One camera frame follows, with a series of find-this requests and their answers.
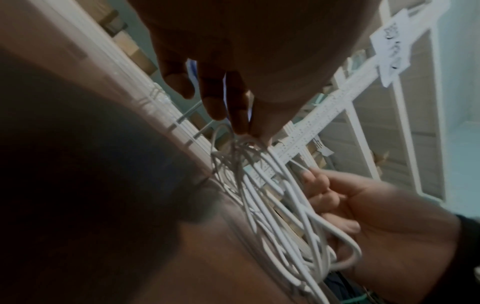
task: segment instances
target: hand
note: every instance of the hand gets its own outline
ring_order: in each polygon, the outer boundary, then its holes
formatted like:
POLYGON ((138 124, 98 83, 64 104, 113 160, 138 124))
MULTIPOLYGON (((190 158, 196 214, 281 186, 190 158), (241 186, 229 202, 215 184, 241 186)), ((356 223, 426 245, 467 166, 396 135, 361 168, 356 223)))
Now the hand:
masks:
MULTIPOLYGON (((460 220, 393 185, 353 174, 310 169, 304 191, 315 211, 350 234, 362 259, 344 273, 395 303, 418 303, 455 254, 460 220), (355 230, 358 223, 361 230, 355 230)), ((349 255, 338 240, 339 259, 349 255)))
POLYGON ((129 2, 150 31, 165 82, 192 98, 186 61, 196 60, 208 114, 222 120, 228 110, 236 133, 267 142, 327 84, 380 1, 129 2))

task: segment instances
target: white cable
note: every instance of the white cable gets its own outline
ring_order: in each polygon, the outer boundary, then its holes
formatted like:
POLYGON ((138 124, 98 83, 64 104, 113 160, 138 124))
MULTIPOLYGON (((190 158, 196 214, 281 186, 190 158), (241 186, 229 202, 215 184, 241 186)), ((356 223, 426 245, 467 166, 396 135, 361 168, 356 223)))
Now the white cable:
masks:
MULTIPOLYGON (((260 238, 275 267, 297 288, 312 293, 319 303, 329 304, 319 283, 330 271, 351 267, 360 259, 362 252, 357 243, 315 213, 271 147, 249 136, 235 139, 230 125, 220 124, 213 132, 210 153, 216 178, 225 193, 244 210, 252 231, 260 238), (224 151, 216 151, 215 140, 221 128, 228 130, 230 142, 224 151), (251 170, 245 170, 246 163, 251 170), (265 174, 268 168, 275 172, 278 183, 265 174), (260 180, 253 178, 252 171, 276 195, 261 188, 260 180), (289 225, 285 220, 304 233, 306 242, 294 236, 291 229, 286 229, 289 225), (326 232, 348 245, 351 256, 338 261, 334 250, 327 244, 326 232)), ((295 161, 292 163, 305 169, 295 161)))

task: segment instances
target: paper label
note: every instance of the paper label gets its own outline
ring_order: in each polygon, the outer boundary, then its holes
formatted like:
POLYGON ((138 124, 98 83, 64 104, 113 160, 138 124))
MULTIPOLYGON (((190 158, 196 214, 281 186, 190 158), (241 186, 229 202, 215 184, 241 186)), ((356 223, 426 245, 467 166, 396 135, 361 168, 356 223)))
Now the paper label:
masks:
POLYGON ((316 146, 316 150, 319 151, 325 157, 330 156, 334 153, 332 150, 330 150, 323 144, 323 142, 320 140, 320 137, 318 135, 316 135, 313 138, 313 143, 316 146))
POLYGON ((388 87, 392 80, 410 66, 410 18, 401 10, 370 36, 378 58, 381 84, 388 87))

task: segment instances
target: tangled cable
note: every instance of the tangled cable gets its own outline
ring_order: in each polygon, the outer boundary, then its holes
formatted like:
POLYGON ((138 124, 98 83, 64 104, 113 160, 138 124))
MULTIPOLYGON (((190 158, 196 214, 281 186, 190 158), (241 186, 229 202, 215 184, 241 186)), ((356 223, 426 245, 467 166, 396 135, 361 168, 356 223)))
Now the tangled cable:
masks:
POLYGON ((235 139, 228 124, 215 129, 211 146, 216 178, 227 195, 244 210, 252 231, 260 238, 273 264, 290 283, 312 293, 318 302, 328 304, 319 282, 330 271, 355 264, 362 255, 360 247, 350 236, 315 213, 272 147, 266 147, 253 137, 235 139), (230 141, 224 151, 217 151, 215 141, 222 128, 229 132, 230 141), (277 180, 269 178, 262 167, 271 168, 277 180), (306 242, 286 220, 304 233, 306 242), (347 244, 352 255, 337 261, 334 250, 327 244, 326 232, 347 244))

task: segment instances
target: dark sleeve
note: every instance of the dark sleeve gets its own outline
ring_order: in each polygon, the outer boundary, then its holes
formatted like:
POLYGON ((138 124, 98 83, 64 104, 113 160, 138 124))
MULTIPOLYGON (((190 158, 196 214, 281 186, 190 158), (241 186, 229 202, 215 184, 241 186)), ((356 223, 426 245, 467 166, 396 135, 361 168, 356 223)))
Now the dark sleeve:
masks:
POLYGON ((474 268, 480 266, 480 223, 458 217, 461 233, 455 256, 422 304, 476 302, 478 298, 480 284, 474 268))

